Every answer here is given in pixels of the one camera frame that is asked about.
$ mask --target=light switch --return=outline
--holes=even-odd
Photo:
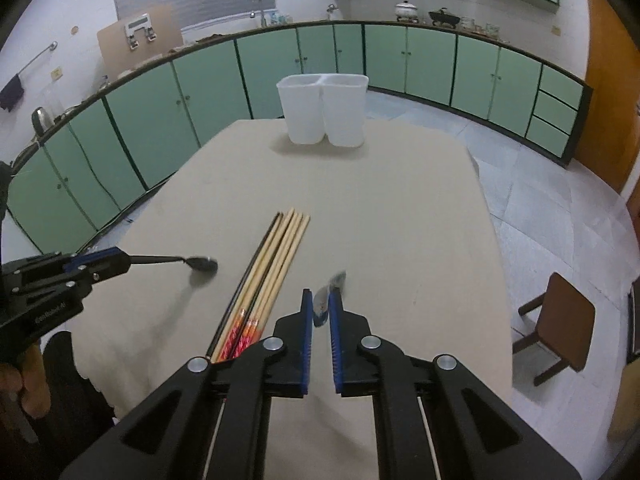
[[[59,66],[58,68],[54,68],[51,71],[51,80],[52,81],[57,81],[61,77],[62,77],[62,67],[61,66]]]

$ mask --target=plastic container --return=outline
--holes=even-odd
[[[334,146],[356,148],[364,142],[364,104],[369,78],[326,74],[321,80],[324,129]]]
[[[291,142],[315,144],[324,137],[321,79],[322,74],[290,75],[276,85]]]

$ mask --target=kitchen cabinet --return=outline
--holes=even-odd
[[[179,170],[198,141],[170,63],[107,95],[122,139],[149,187]]]
[[[174,62],[187,110],[200,143],[239,119],[251,119],[233,41]]]
[[[582,99],[582,85],[580,83],[546,65],[542,69],[540,89],[576,110]]]
[[[276,84],[302,72],[296,30],[271,30],[239,38],[238,51],[254,119],[282,117]]]
[[[338,73],[364,74],[362,26],[334,25],[335,55]]]
[[[458,37],[452,107],[483,119],[489,117],[498,52],[493,43]]]
[[[549,94],[539,92],[533,114],[569,135],[578,112]]]
[[[8,206],[43,253],[72,253],[96,234],[44,150],[34,153],[11,181]]]
[[[556,156],[562,156],[569,136],[537,117],[531,118],[527,139]]]
[[[365,25],[369,85],[404,92],[406,27]]]
[[[456,36],[407,28],[406,93],[449,105]]]
[[[494,78],[489,120],[523,136],[533,110],[542,64],[519,52],[501,48]]]
[[[298,44],[305,74],[335,73],[334,28],[332,25],[300,27]]]
[[[135,202],[145,192],[118,140],[102,101],[89,106],[67,126],[81,147],[82,153],[78,155],[82,156],[82,160],[88,160],[87,164],[100,183],[100,188],[104,188],[103,191],[113,197],[120,209]],[[47,148],[54,146],[52,141],[58,135],[52,137]]]
[[[96,228],[101,228],[117,216],[120,208],[96,178],[89,158],[68,125],[46,142],[44,150],[71,195]]]

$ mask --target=bolt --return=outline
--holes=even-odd
[[[458,361],[456,361],[455,357],[444,354],[436,359],[436,364],[443,370],[453,370],[453,368],[458,364]]]
[[[262,343],[262,346],[264,346],[267,350],[272,350],[272,351],[280,350],[283,345],[284,345],[284,341],[279,337],[268,337]]]
[[[364,348],[375,350],[380,345],[382,345],[382,341],[380,341],[380,338],[378,336],[366,335],[360,340],[360,344],[364,346]]]
[[[207,361],[204,357],[194,357],[187,364],[187,368],[189,369],[189,371],[193,372],[194,374],[203,372],[207,369],[207,366],[209,366],[209,361]]]

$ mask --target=stool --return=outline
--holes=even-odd
[[[535,386],[548,381],[567,367],[584,369],[591,347],[596,311],[593,305],[560,274],[549,278],[546,292],[518,309],[524,316],[542,307],[535,330],[513,344],[513,353],[544,343],[560,360],[533,379]]]

